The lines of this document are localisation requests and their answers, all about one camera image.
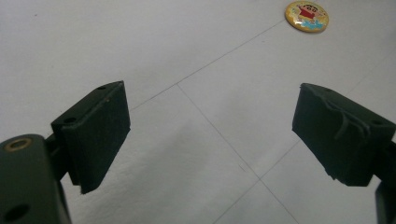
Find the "tile grout line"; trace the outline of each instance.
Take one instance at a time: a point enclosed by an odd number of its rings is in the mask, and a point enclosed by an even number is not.
[[[196,70],[195,72],[189,74],[188,76],[183,77],[178,83],[182,82],[184,79],[186,79],[186,78],[188,78],[188,77],[190,77],[190,76],[193,76],[194,74],[196,74],[196,73],[198,73],[199,71],[203,70],[204,68],[208,67],[210,64],[215,63],[216,61],[222,59],[223,57],[227,56],[228,54],[230,54],[230,53],[234,52],[235,50],[241,48],[242,46],[246,45],[248,42],[254,40],[254,39],[257,38],[258,36],[260,36],[260,35],[266,33],[267,31],[271,30],[272,28],[278,26],[278,25],[279,25],[281,22],[283,22],[283,21],[284,21],[284,20],[277,22],[275,25],[273,25],[273,26],[267,28],[266,30],[262,31],[261,33],[255,35],[255,36],[251,37],[249,40],[247,40],[247,41],[245,41],[244,43],[240,44],[240,45],[237,46],[236,48],[233,48],[233,49],[231,49],[230,51],[226,52],[225,54],[221,55],[220,57],[218,57],[217,59],[215,59],[215,60],[212,61],[211,63],[208,63],[208,64],[206,64],[205,66],[201,67],[200,69]]]
[[[237,200],[235,200],[235,202],[233,203],[233,204],[231,204],[231,206],[230,207],[228,207],[214,222],[213,222],[213,224],[216,224],[222,217],[224,217],[227,213],[228,213],[228,211],[230,211],[230,209],[232,209],[233,208],[233,206],[234,205],[236,205],[251,189],[253,189],[254,188],[254,186],[256,186],[257,185],[257,183],[259,183],[260,182],[260,179],[258,179],[256,182],[254,182],[254,184],[250,187],[250,188],[248,188],[248,190],[247,191],[245,191]]]
[[[291,150],[292,150],[294,147],[296,147],[297,144],[299,144],[300,142],[301,142],[301,139],[299,139],[293,146],[291,146],[291,148],[289,148],[289,150],[288,150],[285,154],[283,154],[283,156],[282,156],[273,166],[271,166],[271,168],[270,168],[267,172],[265,172],[265,174],[263,174],[262,177],[261,177],[260,179],[263,179],[265,175],[267,175],[268,173],[270,173],[270,171],[271,171],[280,161],[282,161],[283,158],[286,157],[286,155],[288,155],[289,152],[291,152]]]
[[[197,69],[196,71],[192,72],[191,74],[187,75],[186,77],[183,77],[181,80],[177,81],[175,84],[172,84],[171,86],[169,86],[168,88],[165,88],[163,91],[160,91],[159,93],[155,94],[154,96],[150,97],[149,99],[147,99],[146,101],[142,102],[141,104],[135,106],[134,108],[131,109],[131,111],[137,109],[139,106],[146,104],[148,101],[152,100],[153,98],[157,97],[158,95],[160,95],[161,93],[163,93],[164,91],[167,91],[169,89],[171,89],[172,87],[178,85],[180,82],[182,82],[184,79],[193,76],[194,74],[198,73],[199,71],[203,70],[204,68],[208,67],[210,64],[215,63],[216,61],[220,60],[221,58],[225,57],[226,55],[234,52],[236,49],[241,48],[242,46],[246,45],[248,42],[254,40],[255,38],[257,38],[258,36],[266,33],[267,31],[271,30],[272,28],[276,27],[277,25],[279,25],[281,22],[285,21],[285,19],[283,19],[282,21],[277,22],[275,25],[265,29],[264,31],[262,31],[261,33],[251,37],[249,40],[245,41],[244,43],[240,44],[239,46],[237,46],[236,48],[231,49],[230,51],[226,52],[225,54],[221,55],[220,57],[218,57],[217,59],[213,60],[210,63],[205,64],[204,66],[202,66],[201,68]]]
[[[291,214],[291,212],[289,211],[288,208],[286,208],[286,206],[275,196],[275,194],[270,190],[270,188],[268,188],[268,186],[264,183],[264,181],[262,181],[260,179],[260,181],[262,182],[262,184],[270,191],[270,193],[274,196],[274,198],[280,203],[280,205],[282,205],[282,207],[288,212],[288,214],[294,219],[294,221],[299,224],[299,222],[297,221],[297,219],[294,217],[294,215]]]
[[[201,108],[198,107],[198,105],[195,104],[195,102],[187,95],[186,92],[181,89],[181,87],[176,84],[178,88],[183,92],[183,94],[190,100],[190,102],[195,106],[195,108],[201,113],[201,115],[206,119],[207,122],[212,126],[213,129],[220,135],[220,137],[227,143],[227,145],[233,150],[233,152],[236,153],[236,155],[245,163],[245,165],[253,172],[253,174],[260,179],[260,177],[254,172],[254,170],[250,167],[250,165],[242,158],[241,155],[236,151],[236,149],[228,142],[228,140],[222,135],[222,133],[219,131],[219,129],[212,123],[212,121],[209,120],[209,118],[204,114],[204,112],[201,110]]]

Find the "screw hole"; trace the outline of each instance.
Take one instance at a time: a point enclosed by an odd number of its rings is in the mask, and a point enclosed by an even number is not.
[[[372,123],[375,124],[375,125],[381,125],[382,124],[382,122],[379,121],[379,120],[372,120]]]
[[[4,221],[5,222],[13,222],[16,221],[22,217],[24,217],[27,212],[29,211],[30,207],[28,204],[20,204],[18,206],[15,206],[11,210],[9,210],[6,215],[4,216]]]
[[[64,120],[65,123],[73,123],[74,121],[76,121],[76,118],[68,118]]]
[[[29,147],[30,144],[32,144],[31,138],[20,138],[8,143],[5,147],[5,150],[8,152],[14,152]]]

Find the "white floor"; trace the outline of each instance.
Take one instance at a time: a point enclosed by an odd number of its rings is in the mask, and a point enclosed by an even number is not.
[[[63,179],[74,223],[376,223],[373,178],[348,188],[291,131],[299,86],[396,122],[396,1],[0,2],[0,139],[51,134],[94,88],[124,80],[132,131],[102,186]]]

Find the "yellow badge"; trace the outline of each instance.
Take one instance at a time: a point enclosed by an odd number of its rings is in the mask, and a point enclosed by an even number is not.
[[[293,2],[286,8],[285,16],[296,29],[310,33],[322,32],[329,24],[327,12],[313,2]]]

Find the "tile floor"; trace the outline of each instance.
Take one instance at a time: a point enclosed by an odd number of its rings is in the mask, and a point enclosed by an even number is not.
[[[0,139],[49,136],[124,80],[132,131],[102,186],[62,181],[74,223],[376,223],[378,179],[332,181],[291,121],[308,82],[396,122],[396,2],[318,0],[318,35],[289,2],[2,1]]]

